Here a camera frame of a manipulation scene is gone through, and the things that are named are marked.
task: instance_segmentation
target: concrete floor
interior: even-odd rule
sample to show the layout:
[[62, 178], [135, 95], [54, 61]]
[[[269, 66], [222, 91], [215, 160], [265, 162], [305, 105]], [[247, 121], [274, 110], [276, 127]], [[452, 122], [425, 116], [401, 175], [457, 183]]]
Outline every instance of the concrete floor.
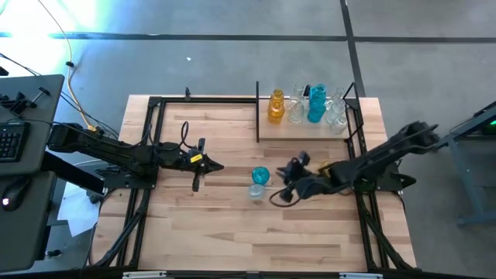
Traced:
[[[339, 0], [44, 2], [67, 31], [345, 35]], [[490, 0], [347, 2], [355, 36], [496, 36], [496, 2]], [[22, 5], [12, 1], [0, 16], [0, 31], [16, 34], [0, 39], [0, 51], [35, 71], [66, 74], [65, 41], [37, 36], [57, 32], [57, 27], [36, 2], [28, 15]], [[18, 15], [38, 24], [22, 24]], [[188, 86], [193, 94], [251, 95], [255, 81], [260, 81], [262, 94], [269, 94], [275, 87], [290, 91], [301, 71], [331, 88], [353, 80], [347, 44], [340, 42], [72, 40], [71, 46], [78, 67], [73, 88], [81, 104], [116, 129], [131, 94], [182, 94]], [[437, 132], [444, 135], [496, 96], [494, 44], [358, 43], [356, 48], [366, 95], [380, 99], [388, 135], [417, 119], [438, 123]], [[2, 66], [12, 76], [26, 74], [4, 61]], [[63, 102], [56, 120], [81, 122]], [[475, 147], [494, 151], [494, 145]], [[475, 147], [468, 146], [467, 152], [480, 163], [484, 158], [472, 152]], [[61, 156], [71, 163], [87, 159]], [[470, 205], [447, 150], [408, 156], [401, 171], [418, 179], [405, 191], [418, 266], [494, 277], [496, 228], [456, 226], [456, 218], [470, 213]], [[490, 170], [482, 166], [480, 171]], [[36, 263], [32, 270], [80, 267], [89, 233], [67, 236], [62, 226], [50, 237], [50, 248], [70, 247], [66, 258]]]

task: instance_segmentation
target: wooden table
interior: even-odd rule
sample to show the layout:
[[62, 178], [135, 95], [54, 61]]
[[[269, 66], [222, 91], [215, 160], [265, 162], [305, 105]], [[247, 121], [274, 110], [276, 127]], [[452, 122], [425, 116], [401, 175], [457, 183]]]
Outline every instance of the wooden table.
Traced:
[[[129, 96], [121, 140], [140, 140], [148, 98]], [[387, 139], [381, 108], [377, 98], [361, 98], [360, 104], [371, 149]], [[283, 187], [276, 167], [285, 166], [300, 150], [309, 153], [310, 168], [325, 160], [347, 160], [342, 140], [256, 143], [254, 104], [167, 104], [161, 141], [179, 142], [184, 120], [190, 123], [187, 142], [196, 144], [205, 137], [206, 152], [225, 169], [206, 175], [197, 193], [191, 191], [192, 174], [160, 171], [146, 218], [140, 269], [366, 270], [353, 195], [319, 195], [291, 208], [277, 208], [267, 200]], [[265, 198], [251, 201], [247, 188], [257, 166], [267, 167], [271, 176]], [[93, 240], [95, 260], [120, 234], [128, 200], [129, 190], [118, 190], [102, 206]], [[385, 235], [405, 261], [415, 265], [400, 200], [378, 192], [377, 202]], [[134, 235], [130, 239], [126, 262]], [[374, 237], [371, 242], [379, 263]]]

